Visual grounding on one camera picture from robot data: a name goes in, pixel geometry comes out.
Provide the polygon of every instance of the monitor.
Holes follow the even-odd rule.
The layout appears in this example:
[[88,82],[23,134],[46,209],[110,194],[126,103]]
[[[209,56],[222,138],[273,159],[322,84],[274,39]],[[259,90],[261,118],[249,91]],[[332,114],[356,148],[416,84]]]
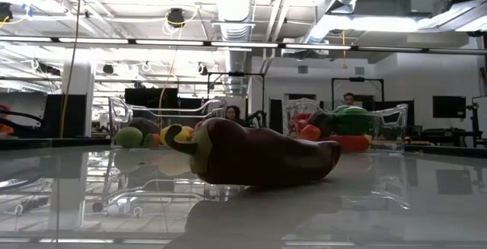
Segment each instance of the monitor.
[[466,98],[453,96],[433,96],[434,118],[459,118],[466,115]]

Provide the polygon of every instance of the white wall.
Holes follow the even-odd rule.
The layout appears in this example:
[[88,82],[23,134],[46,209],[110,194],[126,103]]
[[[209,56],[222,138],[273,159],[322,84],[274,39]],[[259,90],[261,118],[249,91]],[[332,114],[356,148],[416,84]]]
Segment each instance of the white wall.
[[[397,53],[377,63],[374,73],[384,79],[386,101],[414,99],[415,125],[423,129],[450,126],[448,119],[433,118],[432,96],[465,96],[468,105],[480,95],[477,56]],[[451,119],[452,127],[472,130],[471,115]]]
[[[262,58],[253,57],[253,71],[258,72]],[[355,67],[364,67],[365,78],[374,77],[374,65],[368,64],[366,59],[347,59],[347,68],[343,68],[343,60],[336,59],[305,59],[297,61],[292,58],[276,58],[272,61],[266,75],[266,110],[269,99],[285,98],[285,94],[315,94],[318,101],[331,103],[331,78],[356,77]],[[307,65],[308,74],[298,74],[298,66]],[[249,113],[262,109],[262,79],[253,77],[249,85]],[[335,99],[343,99],[347,92],[353,94],[374,95],[380,99],[380,84],[378,82],[350,82],[335,81]]]

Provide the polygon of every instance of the pepper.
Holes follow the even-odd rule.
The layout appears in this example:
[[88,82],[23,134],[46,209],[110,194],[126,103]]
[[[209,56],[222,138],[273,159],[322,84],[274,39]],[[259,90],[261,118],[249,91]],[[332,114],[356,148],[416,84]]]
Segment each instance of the pepper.
[[336,142],[288,138],[267,128],[251,129],[221,118],[206,120],[191,141],[175,137],[182,126],[172,125],[167,145],[191,156],[191,171],[210,184],[283,186],[323,179],[336,165]]

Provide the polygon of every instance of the green melon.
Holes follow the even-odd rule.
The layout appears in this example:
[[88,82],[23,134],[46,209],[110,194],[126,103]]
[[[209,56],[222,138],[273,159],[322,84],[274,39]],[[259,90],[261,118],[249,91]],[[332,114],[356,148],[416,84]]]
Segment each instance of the green melon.
[[144,136],[139,129],[135,127],[124,127],[115,135],[115,142],[125,148],[139,146]]
[[336,134],[341,136],[362,136],[373,128],[366,109],[349,105],[342,105],[333,111],[333,125]]

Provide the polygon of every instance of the cable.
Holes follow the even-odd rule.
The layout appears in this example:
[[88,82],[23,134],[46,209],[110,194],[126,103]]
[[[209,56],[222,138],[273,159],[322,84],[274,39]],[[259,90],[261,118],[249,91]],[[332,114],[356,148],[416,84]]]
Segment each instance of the cable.
[[76,56],[76,46],[78,45],[78,36],[79,36],[79,13],[81,10],[81,0],[78,0],[78,8],[76,13],[76,29],[75,29],[75,43],[73,45],[73,55],[71,57],[71,65],[69,68],[69,76],[68,76],[68,84],[66,85],[66,92],[62,94],[62,112],[61,112],[61,123],[60,123],[60,138],[64,136],[64,123],[66,117],[66,109],[68,108],[68,96],[69,96],[69,88],[71,86],[71,79],[73,76],[73,67],[75,65],[75,56]]
[[[342,31],[342,44],[345,45],[345,31]],[[347,69],[347,65],[345,64],[347,60],[347,52],[343,50],[343,68]]]
[[[62,94],[62,112],[61,112],[61,123],[60,123],[60,138],[64,136],[64,123],[65,123],[65,117],[66,117],[66,108],[68,106],[68,96],[69,96],[69,87],[71,85],[71,79],[73,76],[73,66],[75,64],[75,54],[76,54],[76,46],[78,45],[78,36],[79,36],[79,13],[81,10],[81,0],[78,0],[78,8],[76,12],[76,29],[75,29],[75,43],[73,44],[73,55],[71,58],[71,67],[69,69],[69,76],[68,76],[68,84],[66,85],[66,93]],[[56,158],[56,176],[59,176],[61,172],[61,160],[60,156]],[[60,205],[61,205],[61,187],[60,187],[60,179],[57,178],[57,184],[56,184],[56,248],[59,248],[59,223],[60,223]]]
[[[181,39],[181,34],[183,34],[183,25],[181,24],[181,28],[180,28],[180,35],[178,36],[178,40]],[[162,87],[162,91],[161,91],[161,96],[159,96],[159,109],[162,108],[162,99],[164,97],[164,92],[166,91],[166,87],[167,87],[167,83],[169,82],[169,77],[170,77],[170,74],[171,72],[173,71],[173,67],[174,67],[174,63],[176,62],[176,54],[177,54],[177,49],[178,49],[178,46],[176,46],[176,50],[174,50],[174,57],[173,57],[173,61],[172,63],[170,64],[170,68],[169,68],[169,73],[167,73],[167,78],[166,78],[166,82],[164,83],[164,86]]]
[[10,17],[9,16],[5,17],[5,19],[3,19],[3,21],[0,23],[0,29],[6,24],[12,25],[12,24],[18,24],[18,23],[24,21],[25,19],[27,19],[29,17],[29,10],[30,10],[30,7],[25,5],[25,15],[18,21],[7,22]]

